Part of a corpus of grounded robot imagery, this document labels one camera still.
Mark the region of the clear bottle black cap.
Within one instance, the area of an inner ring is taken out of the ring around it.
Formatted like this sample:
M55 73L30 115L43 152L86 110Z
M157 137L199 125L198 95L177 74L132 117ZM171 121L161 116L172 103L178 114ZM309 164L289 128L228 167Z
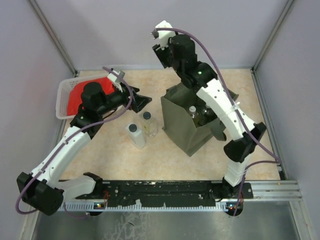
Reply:
M158 133L158 124L156 119L149 111L140 114L141 128L146 136L154 138Z

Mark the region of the white bottle black cap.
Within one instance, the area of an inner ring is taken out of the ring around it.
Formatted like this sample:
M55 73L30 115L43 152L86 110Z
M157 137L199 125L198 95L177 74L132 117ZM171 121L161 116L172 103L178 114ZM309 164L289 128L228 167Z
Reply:
M146 145L146 140L142 130L135 123L128 124L126 130L133 145L139 150L143 149Z

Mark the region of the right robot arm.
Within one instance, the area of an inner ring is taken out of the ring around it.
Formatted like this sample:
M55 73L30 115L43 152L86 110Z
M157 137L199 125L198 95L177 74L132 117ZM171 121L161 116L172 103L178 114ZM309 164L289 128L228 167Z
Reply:
M198 60L195 42L188 35L161 31L153 51L164 68L173 68L181 82L203 100L222 121L232 140L223 150L229 158L223 192L235 198L241 192L240 182L251 154L267 128L248 117L223 88L212 67Z

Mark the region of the white plastic basket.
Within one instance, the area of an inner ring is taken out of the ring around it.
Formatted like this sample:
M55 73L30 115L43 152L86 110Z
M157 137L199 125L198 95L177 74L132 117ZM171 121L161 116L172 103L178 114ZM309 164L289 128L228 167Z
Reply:
M84 77L75 77L63 80L59 86L57 91L56 98L56 117L60 120L72 119L75 115L67 116L67 105L69 101L69 94L71 90L75 87L76 84L88 80L93 80L97 78L107 77L107 74L98 74Z

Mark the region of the aluminium frame rail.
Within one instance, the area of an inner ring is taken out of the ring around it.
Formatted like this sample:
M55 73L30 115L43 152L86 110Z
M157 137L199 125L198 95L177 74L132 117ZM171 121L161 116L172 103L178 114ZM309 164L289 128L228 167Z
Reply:
M78 74L78 70L76 69L70 55L68 54L65 46L63 45L63 42L60 40L58 34L56 33L53 26L50 24L48 18L46 17L45 13L41 9L39 3L36 0L27 0L27 2L30 5L36 17L38 18L38 20L40 21L41 25L43 26L46 34L51 40L53 46L56 48L63 62L71 71L72 75L76 77Z

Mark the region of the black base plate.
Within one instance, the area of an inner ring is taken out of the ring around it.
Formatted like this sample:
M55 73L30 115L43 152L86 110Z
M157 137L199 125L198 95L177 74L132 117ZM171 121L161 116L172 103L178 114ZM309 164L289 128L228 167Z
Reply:
M223 180L110 180L77 200L102 199L109 207L214 207L222 200L252 199L250 183L231 186Z

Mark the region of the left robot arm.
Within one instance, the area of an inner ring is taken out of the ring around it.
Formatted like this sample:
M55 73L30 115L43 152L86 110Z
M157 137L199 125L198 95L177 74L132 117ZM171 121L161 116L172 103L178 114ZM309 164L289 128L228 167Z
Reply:
M71 199L83 195L97 199L103 195L103 180L93 173L86 172L67 181L60 181L60 178L78 152L106 123L104 114L121 106L138 113L152 101L151 97L139 95L139 88L129 86L125 81L120 83L120 87L122 89L115 88L106 94L98 82L84 86L77 114L60 142L30 173L22 172L17 177L19 196L15 209L19 214L25 214L19 208L20 202L51 216Z

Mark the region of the red cloth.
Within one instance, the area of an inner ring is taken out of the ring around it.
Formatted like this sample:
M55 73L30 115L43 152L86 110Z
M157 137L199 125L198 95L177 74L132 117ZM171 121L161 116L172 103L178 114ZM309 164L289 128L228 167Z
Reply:
M66 109L66 113L68 117L73 116L78 112L78 107L82 103L81 94L84 90L85 85L89 83L99 83L105 94L110 94L115 91L113 84L110 82L110 80L107 77L100 77L100 78L86 80L86 81L77 83L69 94L69 99L68 99L68 104Z

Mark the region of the green canvas bag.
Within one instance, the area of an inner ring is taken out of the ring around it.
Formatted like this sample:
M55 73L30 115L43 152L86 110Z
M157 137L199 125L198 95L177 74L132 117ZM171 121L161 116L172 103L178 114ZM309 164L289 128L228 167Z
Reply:
M194 92L182 83L166 90L160 98L164 127L167 136L188 156L196 153L211 138L225 142L226 127L214 111L206 106ZM195 106L202 126L196 127L188 109Z

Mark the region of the amber bottle white cap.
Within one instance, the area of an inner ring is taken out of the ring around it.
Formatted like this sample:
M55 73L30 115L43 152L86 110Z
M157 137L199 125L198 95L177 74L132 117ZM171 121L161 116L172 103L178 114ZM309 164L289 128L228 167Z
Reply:
M197 108L194 105L188 108L188 114L192 118L196 127L202 126L201 115L198 113Z

